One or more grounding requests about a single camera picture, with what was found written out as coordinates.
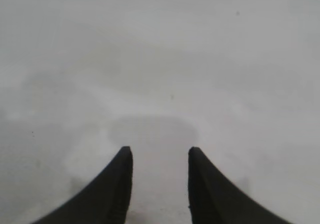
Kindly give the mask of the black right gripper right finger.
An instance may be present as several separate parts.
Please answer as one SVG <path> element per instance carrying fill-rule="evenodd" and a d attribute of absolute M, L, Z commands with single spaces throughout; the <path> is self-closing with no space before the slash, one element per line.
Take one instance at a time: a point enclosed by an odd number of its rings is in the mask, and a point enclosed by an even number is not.
<path fill-rule="evenodd" d="M 287 224 L 248 197 L 199 147 L 188 152 L 188 199 L 193 224 Z"/>

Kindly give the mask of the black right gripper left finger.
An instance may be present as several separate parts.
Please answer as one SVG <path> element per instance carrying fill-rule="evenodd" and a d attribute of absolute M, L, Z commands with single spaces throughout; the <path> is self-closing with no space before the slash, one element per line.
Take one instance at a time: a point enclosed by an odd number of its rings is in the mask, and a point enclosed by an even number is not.
<path fill-rule="evenodd" d="M 36 224 L 124 224 L 133 183 L 133 155 L 121 147 L 83 190 Z"/>

